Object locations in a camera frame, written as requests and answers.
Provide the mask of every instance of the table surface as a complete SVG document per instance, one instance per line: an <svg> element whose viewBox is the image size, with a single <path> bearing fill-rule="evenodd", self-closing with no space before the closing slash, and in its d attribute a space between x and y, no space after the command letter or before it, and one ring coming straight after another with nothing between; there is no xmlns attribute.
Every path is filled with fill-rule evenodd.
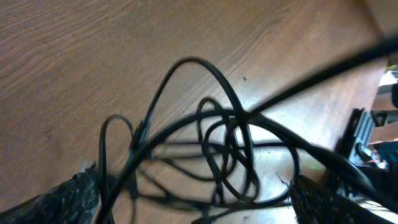
<svg viewBox="0 0 398 224"><path fill-rule="evenodd" d="M137 126L166 71L181 57L213 62L248 110L309 71L379 38L366 6L355 0L21 0L0 5L0 210L71 178L84 161L96 160L107 116L121 113ZM264 114L333 150L352 109L370 108L384 66L379 61L360 67ZM209 95L229 105L204 69L184 66L161 97L152 132L194 112ZM173 137L195 138L193 130ZM273 138L252 131L254 139ZM117 172L130 138L118 122L108 133L108 165ZM318 180L324 168L301 155L303 173ZM180 195L208 198L213 189L160 164L144 166ZM210 173L204 162L182 166ZM289 181L292 162L284 149L259 151L256 169L260 199L265 199L283 191L277 176ZM242 178L237 172L231 180L239 186ZM140 188L153 190L143 180ZM129 209L128 196L122 194L113 209L118 223L130 220ZM147 202L140 202L138 211L138 223L190 223L198 216ZM281 208L241 212L220 223L290 223L294 216L291 208Z"/></svg>

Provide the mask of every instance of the tangled cable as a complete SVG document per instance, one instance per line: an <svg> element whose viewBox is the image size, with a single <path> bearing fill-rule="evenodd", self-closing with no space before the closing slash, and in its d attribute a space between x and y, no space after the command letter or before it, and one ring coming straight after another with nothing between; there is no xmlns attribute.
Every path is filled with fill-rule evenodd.
<svg viewBox="0 0 398 224"><path fill-rule="evenodd" d="M335 77L344 71L357 67L358 65L367 63L376 58L388 55L398 49L398 35L393 36L390 39L386 39L383 42L370 47L362 52L348 57L324 70L314 73L308 78L301 82L292 85L284 91L281 91L276 96L264 101L259 106L255 107L251 111L244 111L242 104L240 103L238 96L235 94L232 86L228 83L227 79L223 74L210 62L197 57L187 57L180 59L176 62L172 68L166 74L164 80L160 84L160 87L155 94L152 103L149 106L147 115L143 121L141 121L139 127L134 131L130 121L122 115L116 114L110 116L102 125L101 134L99 138L99 188L101 193L102 207L97 216L97 223L114 223L111 214L111 208L115 203L120 191L123 187L127 187L131 193L132 201L135 202L138 198L144 198L153 202L172 207L179 210L196 210L201 211L203 218L195 221L194 223L210 223L212 220L216 220L219 217L227 214L241 211L241 210L252 210L267 207L276 207L284 204L284 200L288 198L288 190L281 193L275 198L258 202L256 201L257 196L260 192L260 181L259 177L254 170L254 150L259 147L286 147L292 155L294 163L294 177L300 173L299 154L297 149L303 149L307 151L312 157L321 162L327 169L339 175L344 181L349 183L352 187L358 189L362 194L368 196L375 202L380 203L389 210L398 213L398 205L396 202L383 196L377 192L371 185L369 179L358 170L352 163L346 158L335 154L327 149L314 146L300 136L296 135L289 129L282 125L272 121L260 112L269 109L271 106L286 100L287 98L297 94L307 88L310 88L318 83L324 82L325 80ZM150 139L147 139L147 134L150 128L150 120L154 112L155 106L162 94L170 77L174 71L178 69L184 63L197 63L205 67L220 83L228 96L233 109L224 109L221 105L212 98L204 98L198 105L197 111L194 114L186 116L178 121L173 122L165 129L159 131ZM203 111L205 104L211 104L214 109ZM221 121L217 121L212 124L203 134L201 128L201 121L205 118L221 117ZM123 120L131 133L131 145L129 151L129 159L123 171L119 177L114 180L115 184L111 186L111 191L108 192L109 184L106 173L106 128L111 120L121 119ZM180 128L197 123L197 134L198 141L171 141L167 142L167 138L179 130ZM277 136L279 142L253 142L250 135L249 124L263 128L275 136ZM226 134L224 136L224 143L210 141L212 132L220 127L225 126ZM243 136L244 146L239 146L235 130L239 128ZM160 157L153 155L152 151L155 147L160 144L168 144L173 146L200 146L201 154L189 155L189 156L169 156ZM216 156L221 156L222 163L219 167L215 161ZM176 163L174 160L187 160L187 159L198 159L205 158L207 164L212 173L212 177L203 177L194 174L188 170L185 170ZM139 169L139 165L145 160L156 160L163 162L174 169L179 170L181 173L191 177L195 180L204 182L214 182L216 187L209 201L203 201L194 198L181 198L178 195L167 190L165 187L160 185L154 180L149 174ZM231 183L228 181L228 176L235 170L237 164L240 163L245 169L245 179L243 182L243 188L239 191L236 190ZM136 172L139 172L153 183L158 189L164 192L164 196L157 195L146 195L138 191ZM234 201L227 201L224 197L224 186L228 189L235 197ZM254 194L249 194L249 188L254 189ZM212 208L226 208L224 212L217 215L210 216L209 211Z"/></svg>

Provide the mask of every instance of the black fabric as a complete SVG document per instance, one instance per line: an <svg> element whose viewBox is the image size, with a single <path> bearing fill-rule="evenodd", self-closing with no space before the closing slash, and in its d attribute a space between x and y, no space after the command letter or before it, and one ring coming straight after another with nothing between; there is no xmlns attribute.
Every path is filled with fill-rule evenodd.
<svg viewBox="0 0 398 224"><path fill-rule="evenodd" d="M391 88L392 104L398 109L398 83Z"/></svg>

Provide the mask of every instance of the cable bundle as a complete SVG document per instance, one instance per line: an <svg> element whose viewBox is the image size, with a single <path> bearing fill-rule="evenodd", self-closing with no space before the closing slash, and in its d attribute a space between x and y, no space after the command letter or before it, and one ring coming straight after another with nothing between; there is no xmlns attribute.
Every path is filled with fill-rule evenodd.
<svg viewBox="0 0 398 224"><path fill-rule="evenodd" d="M344 71L357 67L358 65L367 63L376 58L388 55L398 49L398 35L393 38L386 39L380 44L370 47L362 52L348 57L324 70L310 75L308 78L301 82L292 85L284 91L281 91L275 97L265 100L259 106L251 111L244 111L238 96L235 94L231 85L223 74L210 62L196 57L187 57L180 59L166 74L163 82L161 83L150 107L147 115L141 121L139 127L134 131L130 121L122 115L112 115L103 124L99 139L99 174L100 174L100 192L102 207L99 211L96 222L97 223L113 223L111 215L111 208L118 197L120 191L126 186L130 190L132 200L136 201L138 198L144 198L153 202L172 207L179 210L188 211L201 211L203 218L196 221L196 223L210 223L211 221L222 217L224 215L238 212L242 210L260 209L267 207L276 207L284 204L284 200L288 197L288 190L280 194L278 197L270 198L262 202L256 201L257 196L261 190L259 177L254 170L254 156L253 151L259 147L286 147L292 155L294 162L294 177L300 173L299 155L297 149L307 151L316 160L321 162L327 169L339 175L344 181L349 183L352 187L358 189L362 194L371 198L375 202L380 203L389 210L398 213L398 205L391 199L386 198L377 192L371 185L369 179L358 170L346 158L335 154L327 149L314 146L300 136L296 135L289 129L272 121L261 114L261 111L269 109L275 104L288 99L289 97L304 91L316 84L324 82L332 77L341 74ZM227 94L233 109L224 109L221 105L212 98L204 98L198 105L197 111L194 114L186 116L178 121L173 122L165 129L159 131L150 139L147 139L147 133L150 128L150 120L154 112L155 106L165 88L168 80L173 75L174 71L179 66L185 63L198 63L205 67L220 83L225 93ZM214 109L203 111L205 104L211 104ZM202 131L201 121L205 118L219 117L221 121L212 124L205 132ZM126 163L123 171L120 173L116 183L112 186L111 191L108 192L108 180L106 173L106 128L111 120L123 120L131 133L132 141L130 145L130 158ZM178 131L180 128L189 124L197 124L198 141L172 141L167 142L167 138ZM249 124L263 128L272 134L276 135L279 142L253 142L250 135ZM223 144L210 141L212 132L220 126L225 126L226 134L224 136ZM235 136L235 130L241 130L244 146L239 146ZM201 154L189 156L172 156L160 157L153 155L152 151L160 144L168 144L173 146L200 146ZM219 167L216 164L215 157L221 156L222 163ZM182 159L198 159L202 157L206 159L207 164L212 173L212 177L202 177L196 175L188 170L185 170L176 163L174 160ZM204 182L214 182L216 187L209 201L181 198L175 195L165 187L157 183L150 175L146 174L143 170L139 169L139 165L145 160L157 160L164 162L171 167L179 170L181 173ZM245 169L245 180L243 182L243 189L236 190L229 182L228 176L235 170L237 164L240 163ZM150 180L158 189L164 192L164 196L145 195L138 191L136 172L141 173L145 178ZM235 197L236 200L228 201L224 197L224 187L228 189ZM254 189L254 194L249 194L249 188ZM226 211L218 215L210 216L209 212L212 208L225 208Z"/></svg>

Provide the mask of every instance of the wood grain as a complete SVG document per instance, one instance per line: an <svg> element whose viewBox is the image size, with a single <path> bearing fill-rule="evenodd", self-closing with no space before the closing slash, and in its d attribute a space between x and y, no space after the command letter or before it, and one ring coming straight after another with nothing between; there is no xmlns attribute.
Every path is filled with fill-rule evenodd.
<svg viewBox="0 0 398 224"><path fill-rule="evenodd" d="M1 1L0 6L0 210L69 179L81 160L97 159L104 119L121 113L137 125L180 57L197 55L213 62L249 109L379 36L365 5L356 0L21 0ZM358 68L264 114L333 149L352 109L370 108L383 70L384 62ZM184 66L161 98L152 132L193 112L208 95L229 105L204 69ZM273 138L256 129L253 136ZM193 127L173 136L194 137ZM129 141L121 123L109 128L112 170L123 166ZM284 185L275 173L289 179L290 156L276 149L256 158L261 198L277 195ZM302 160L305 174L314 179L323 175L308 155ZM202 162L186 165L209 173ZM212 190L159 164L147 167L182 195L207 198ZM241 178L241 172L232 177L237 186ZM153 190L141 182L143 189ZM114 207L118 223L129 221L130 207L128 197L120 196ZM146 202L139 203L139 214L139 223L189 223L198 216ZM288 223L294 212L243 212L220 223L242 223L243 217L247 223Z"/></svg>

